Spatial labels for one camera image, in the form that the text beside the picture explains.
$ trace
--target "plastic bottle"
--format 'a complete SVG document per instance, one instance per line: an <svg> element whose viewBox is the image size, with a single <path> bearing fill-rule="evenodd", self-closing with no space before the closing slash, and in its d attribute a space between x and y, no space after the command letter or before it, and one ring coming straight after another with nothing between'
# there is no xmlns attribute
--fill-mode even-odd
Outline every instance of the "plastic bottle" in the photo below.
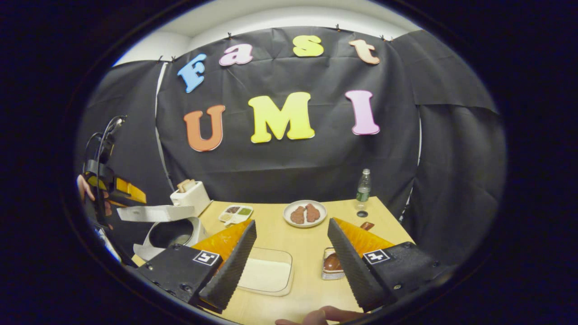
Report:
<svg viewBox="0 0 578 325"><path fill-rule="evenodd" d="M365 210L370 190L371 178L369 178L369 169L365 168L363 175L361 175L359 185L357 186L357 210Z"/></svg>

